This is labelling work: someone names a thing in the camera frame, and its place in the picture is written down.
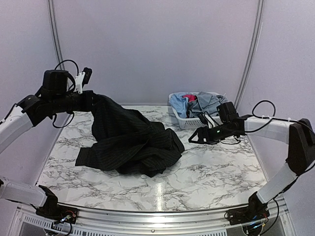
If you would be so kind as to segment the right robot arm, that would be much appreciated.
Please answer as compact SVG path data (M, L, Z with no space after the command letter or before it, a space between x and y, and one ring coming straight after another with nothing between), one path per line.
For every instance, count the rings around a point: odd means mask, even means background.
M190 143L215 145L228 137L266 138L271 150L267 161L275 161L278 171L254 192L245 207L230 209L226 218L231 225L255 222L269 216L268 204L285 193L298 178L315 166L315 132L306 118L293 120L255 113L239 115L232 102L217 106L220 122L207 113L200 115L205 124L189 137Z

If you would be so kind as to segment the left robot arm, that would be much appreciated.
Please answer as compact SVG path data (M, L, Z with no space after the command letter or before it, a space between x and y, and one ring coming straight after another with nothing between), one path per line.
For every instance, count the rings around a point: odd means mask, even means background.
M0 121L0 150L4 151L22 134L39 125L46 118L56 119L59 113L90 112L94 104L91 90L84 91L92 70L84 68L73 77L66 70L47 70L43 83L34 95L28 95L14 104ZM31 186L0 178L0 197L25 203L36 209L36 214L53 220L66 217L73 210L58 204L57 196L45 186Z

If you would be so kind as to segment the black pinstriped shirt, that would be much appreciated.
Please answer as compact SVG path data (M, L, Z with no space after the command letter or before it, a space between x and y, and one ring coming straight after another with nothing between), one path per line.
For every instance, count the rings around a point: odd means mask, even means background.
M174 130L105 95L96 95L92 115L96 142L80 148L76 166L154 177L176 164L185 150Z

